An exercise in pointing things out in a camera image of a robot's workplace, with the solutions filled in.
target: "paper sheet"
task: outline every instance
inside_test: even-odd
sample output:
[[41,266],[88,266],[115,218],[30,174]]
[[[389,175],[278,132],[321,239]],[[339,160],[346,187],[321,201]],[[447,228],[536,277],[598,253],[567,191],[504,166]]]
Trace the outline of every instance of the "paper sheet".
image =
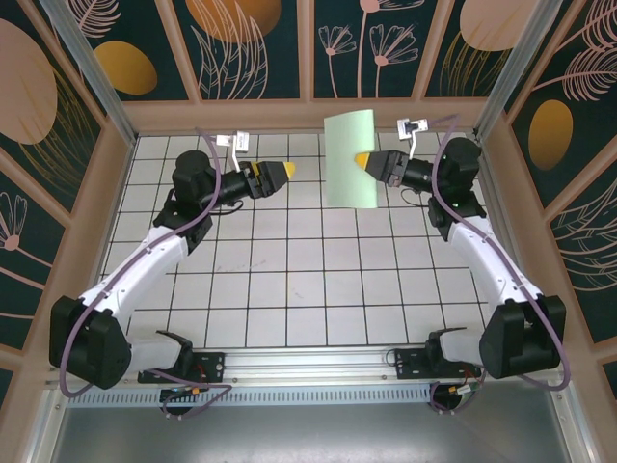
[[373,110],[366,109],[324,120],[326,198],[329,207],[377,207],[377,180],[358,164],[356,155],[375,150]]

